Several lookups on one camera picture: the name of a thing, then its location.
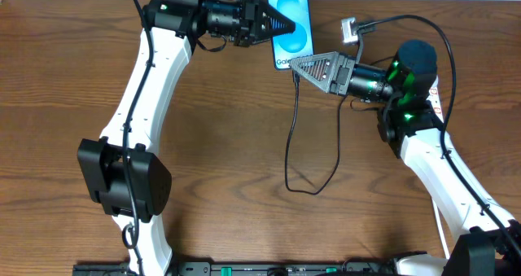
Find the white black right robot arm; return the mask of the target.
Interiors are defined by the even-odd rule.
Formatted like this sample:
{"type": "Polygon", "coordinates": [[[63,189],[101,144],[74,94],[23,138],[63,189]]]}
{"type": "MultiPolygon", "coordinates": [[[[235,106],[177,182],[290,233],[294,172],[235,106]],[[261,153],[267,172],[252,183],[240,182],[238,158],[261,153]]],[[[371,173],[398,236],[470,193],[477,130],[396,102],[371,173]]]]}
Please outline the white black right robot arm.
{"type": "Polygon", "coordinates": [[[437,94],[430,44],[403,43],[387,70],[331,52],[292,59],[297,77],[320,90],[381,103],[380,138],[420,179],[446,220],[455,246],[446,258],[411,252],[391,261],[400,275],[518,275],[520,224],[480,185],[455,150],[437,94]]]}

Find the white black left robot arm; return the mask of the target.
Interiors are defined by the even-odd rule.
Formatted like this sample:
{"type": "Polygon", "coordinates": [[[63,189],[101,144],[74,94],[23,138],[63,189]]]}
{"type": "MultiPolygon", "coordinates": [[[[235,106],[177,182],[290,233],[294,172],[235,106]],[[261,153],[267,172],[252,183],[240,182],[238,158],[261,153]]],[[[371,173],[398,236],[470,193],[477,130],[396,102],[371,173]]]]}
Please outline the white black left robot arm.
{"type": "Polygon", "coordinates": [[[265,0],[150,0],[137,8],[138,57],[122,99],[96,140],[77,159],[90,198],[119,226],[129,260],[78,264],[75,275],[176,275],[162,213],[172,176],[160,161],[164,118],[201,37],[249,47],[294,32],[295,23],[265,0]]]}

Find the blue Galaxy smartphone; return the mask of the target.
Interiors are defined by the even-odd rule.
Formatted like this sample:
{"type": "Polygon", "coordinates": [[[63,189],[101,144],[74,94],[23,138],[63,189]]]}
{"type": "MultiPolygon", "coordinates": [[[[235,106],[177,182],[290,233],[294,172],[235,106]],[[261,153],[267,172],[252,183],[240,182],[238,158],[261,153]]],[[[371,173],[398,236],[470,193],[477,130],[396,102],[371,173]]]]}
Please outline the blue Galaxy smartphone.
{"type": "Polygon", "coordinates": [[[272,38],[274,67],[287,70],[292,59],[314,54],[309,0],[267,0],[289,20],[288,32],[272,38]]]}

